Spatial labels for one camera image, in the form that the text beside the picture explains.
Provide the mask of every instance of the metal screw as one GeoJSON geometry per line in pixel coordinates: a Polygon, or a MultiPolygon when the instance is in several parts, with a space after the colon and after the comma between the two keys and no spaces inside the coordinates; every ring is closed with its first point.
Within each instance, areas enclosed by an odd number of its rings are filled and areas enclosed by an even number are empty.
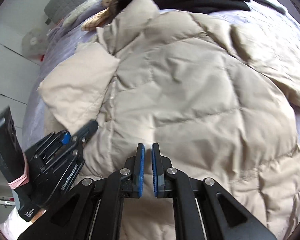
{"type": "Polygon", "coordinates": [[[212,178],[206,178],[204,180],[205,184],[209,185],[209,186],[213,186],[214,185],[214,180],[212,178]]]}
{"type": "Polygon", "coordinates": [[[176,174],[177,173],[177,169],[176,168],[169,168],[169,169],[167,169],[167,172],[169,173],[169,174],[176,174]]]}
{"type": "Polygon", "coordinates": [[[86,178],[82,181],[82,185],[89,186],[92,183],[92,179],[86,178]]]}
{"type": "Polygon", "coordinates": [[[130,173],[130,170],[127,169],[127,168],[123,168],[123,169],[120,170],[120,173],[121,173],[122,175],[128,175],[128,174],[130,173]]]}

